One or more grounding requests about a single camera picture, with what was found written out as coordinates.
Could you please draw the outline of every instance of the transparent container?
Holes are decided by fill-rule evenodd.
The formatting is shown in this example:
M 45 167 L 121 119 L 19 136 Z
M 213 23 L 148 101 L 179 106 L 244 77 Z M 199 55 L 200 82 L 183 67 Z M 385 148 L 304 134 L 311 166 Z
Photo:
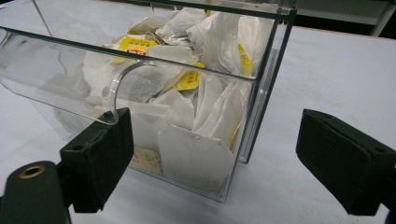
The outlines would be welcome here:
M 251 155 L 295 1 L 21 1 L 35 17 L 0 22 L 6 88 L 43 103 L 65 139 L 130 107 L 131 167 L 225 201 Z

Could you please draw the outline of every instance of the white surface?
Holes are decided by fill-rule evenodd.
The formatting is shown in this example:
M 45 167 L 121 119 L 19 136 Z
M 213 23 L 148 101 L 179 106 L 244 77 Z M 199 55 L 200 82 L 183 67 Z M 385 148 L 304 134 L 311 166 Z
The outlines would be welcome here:
M 226 203 L 128 169 L 103 212 L 73 223 L 383 223 L 347 215 L 304 168 L 295 145 L 304 108 L 335 115 L 396 148 L 396 42 L 293 28 L 250 164 Z M 0 191 L 25 163 L 59 161 L 65 142 L 30 102 L 0 86 Z

